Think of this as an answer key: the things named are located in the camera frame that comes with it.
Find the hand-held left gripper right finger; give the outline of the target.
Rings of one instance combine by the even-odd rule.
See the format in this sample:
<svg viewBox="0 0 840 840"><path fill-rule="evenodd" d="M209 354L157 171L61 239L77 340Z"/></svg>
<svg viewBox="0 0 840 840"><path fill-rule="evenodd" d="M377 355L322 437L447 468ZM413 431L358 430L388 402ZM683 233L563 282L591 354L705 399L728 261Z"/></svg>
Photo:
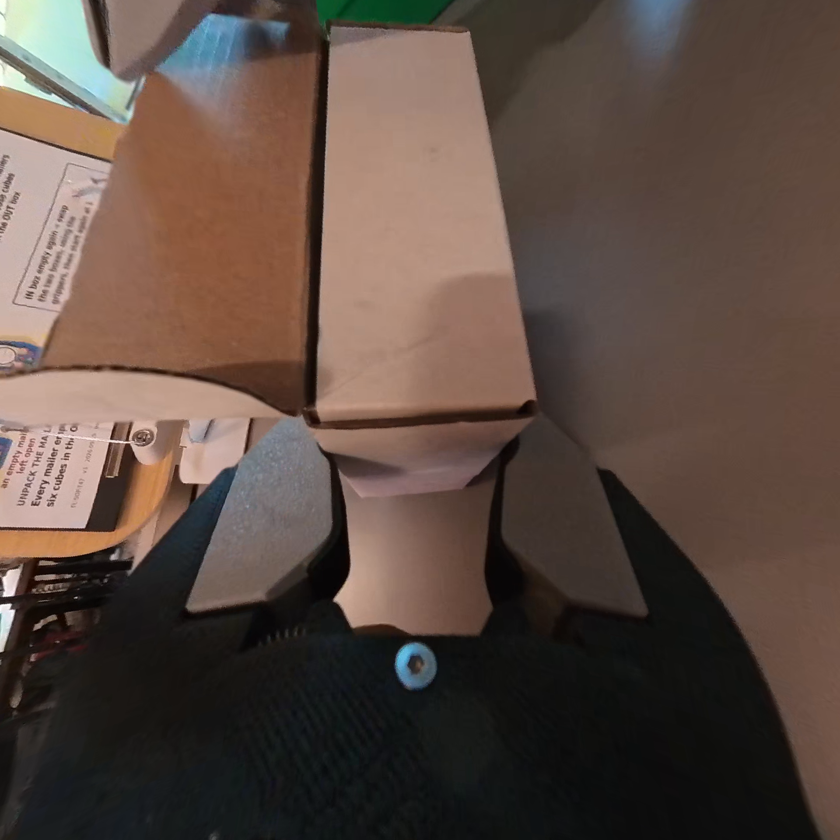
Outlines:
<svg viewBox="0 0 840 840"><path fill-rule="evenodd" d="M493 553L528 617L648 615L595 463L544 416L499 456Z"/></svg>

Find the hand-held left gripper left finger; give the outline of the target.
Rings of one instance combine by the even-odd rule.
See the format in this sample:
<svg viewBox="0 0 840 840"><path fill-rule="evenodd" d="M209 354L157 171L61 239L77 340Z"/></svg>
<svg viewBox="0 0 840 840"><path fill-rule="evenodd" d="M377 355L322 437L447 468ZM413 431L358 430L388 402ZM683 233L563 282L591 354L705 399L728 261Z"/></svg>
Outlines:
<svg viewBox="0 0 840 840"><path fill-rule="evenodd" d="M300 418L275 424L239 462L185 608L262 606L310 580L345 539L338 473Z"/></svg>

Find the white mailer box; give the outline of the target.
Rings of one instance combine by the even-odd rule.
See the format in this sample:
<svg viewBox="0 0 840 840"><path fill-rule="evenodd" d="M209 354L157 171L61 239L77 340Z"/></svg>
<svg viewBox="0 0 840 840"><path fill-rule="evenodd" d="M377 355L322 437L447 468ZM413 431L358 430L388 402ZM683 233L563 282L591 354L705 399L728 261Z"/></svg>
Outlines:
<svg viewBox="0 0 840 840"><path fill-rule="evenodd" d="M301 416L359 497L466 488L537 412L469 32L80 5L140 94L37 381L82 422Z"/></svg>

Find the green plastic bin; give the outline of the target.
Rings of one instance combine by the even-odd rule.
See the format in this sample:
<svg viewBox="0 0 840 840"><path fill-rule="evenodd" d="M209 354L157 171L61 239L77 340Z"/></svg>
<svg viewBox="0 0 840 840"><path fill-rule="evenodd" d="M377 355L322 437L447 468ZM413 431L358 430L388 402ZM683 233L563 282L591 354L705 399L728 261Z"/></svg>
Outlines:
<svg viewBox="0 0 840 840"><path fill-rule="evenodd" d="M435 23L451 1L316 1L314 4L326 40L330 39L332 24L466 31L463 26Z"/></svg>

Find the printed instruction sheet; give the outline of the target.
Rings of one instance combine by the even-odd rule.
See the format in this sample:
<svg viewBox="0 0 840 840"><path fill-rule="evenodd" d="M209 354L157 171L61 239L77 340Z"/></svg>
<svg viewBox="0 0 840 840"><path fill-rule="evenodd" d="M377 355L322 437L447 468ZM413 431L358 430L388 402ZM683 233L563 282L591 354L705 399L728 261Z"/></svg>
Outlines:
<svg viewBox="0 0 840 840"><path fill-rule="evenodd" d="M35 375L69 299L110 163L1 137L2 529L109 532L99 500L114 423L82 422Z"/></svg>

